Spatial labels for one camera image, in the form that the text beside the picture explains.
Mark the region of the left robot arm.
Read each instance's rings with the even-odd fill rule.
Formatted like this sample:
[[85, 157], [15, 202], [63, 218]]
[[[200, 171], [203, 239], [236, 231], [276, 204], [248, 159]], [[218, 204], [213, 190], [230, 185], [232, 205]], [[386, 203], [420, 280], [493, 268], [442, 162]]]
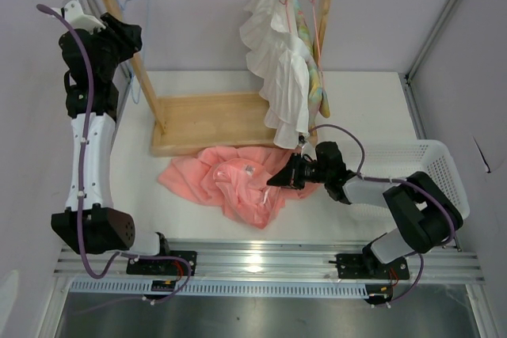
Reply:
[[59, 38], [59, 47], [68, 67], [64, 89], [73, 164], [64, 210], [52, 215], [51, 227], [76, 253], [145, 256], [144, 265], [152, 273], [164, 274], [172, 256], [162, 249], [162, 235], [138, 230], [130, 214], [116, 210], [110, 187], [119, 96], [113, 77], [121, 63], [141, 50], [142, 29], [109, 13], [59, 20], [69, 29]]

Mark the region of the blue wire hanger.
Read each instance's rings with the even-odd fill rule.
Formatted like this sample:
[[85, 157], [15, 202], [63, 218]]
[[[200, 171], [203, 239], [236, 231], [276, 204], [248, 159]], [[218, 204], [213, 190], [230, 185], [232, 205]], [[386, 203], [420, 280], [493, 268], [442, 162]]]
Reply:
[[[131, 2], [134, 2], [134, 1], [136, 1], [136, 0], [124, 0], [123, 2], [121, 2], [120, 0], [116, 0], [118, 6], [120, 8], [120, 15], [121, 16], [124, 15], [124, 11], [127, 9], [128, 4]], [[140, 0], [140, 1], [145, 1], [145, 3], [146, 3], [145, 27], [147, 27], [149, 25], [149, 16], [150, 16], [149, 12], [150, 12], [151, 1], [150, 0]], [[142, 36], [143, 36], [142, 27], [141, 26], [135, 27], [134, 37], [135, 37], [135, 42], [138, 43], [137, 52], [140, 52], [142, 58], [144, 59], [145, 55], [146, 55], [146, 49], [143, 48]], [[134, 80], [137, 79], [137, 75], [135, 74], [134, 67], [133, 67], [132, 63], [128, 64], [128, 73], [129, 73], [128, 90], [130, 92], [130, 96], [131, 96], [133, 103], [138, 104], [140, 101], [142, 88], [141, 88], [141, 85], [139, 85], [139, 88], [137, 89], [137, 91], [135, 91], [135, 89], [134, 89]]]

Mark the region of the pink pleated skirt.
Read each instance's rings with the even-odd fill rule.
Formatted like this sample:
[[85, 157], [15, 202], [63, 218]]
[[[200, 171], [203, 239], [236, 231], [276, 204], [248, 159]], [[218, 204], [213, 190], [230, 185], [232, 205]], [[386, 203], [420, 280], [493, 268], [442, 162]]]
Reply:
[[176, 196], [208, 207], [220, 207], [236, 222], [263, 230], [288, 200], [306, 199], [318, 184], [302, 190], [267, 185], [291, 156], [290, 150], [263, 146], [215, 146], [197, 156], [172, 158], [158, 182]]

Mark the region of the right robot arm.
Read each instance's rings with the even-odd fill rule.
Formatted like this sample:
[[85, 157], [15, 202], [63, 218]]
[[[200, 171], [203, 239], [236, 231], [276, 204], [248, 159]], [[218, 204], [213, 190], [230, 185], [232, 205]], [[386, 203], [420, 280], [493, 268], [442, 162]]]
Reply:
[[296, 190], [309, 183], [322, 184], [334, 201], [382, 211], [394, 221], [391, 232], [360, 253], [335, 256], [341, 279], [408, 279], [406, 258], [453, 239], [470, 214], [456, 164], [437, 140], [374, 142], [357, 152], [321, 142], [314, 156], [292, 154], [267, 182]]

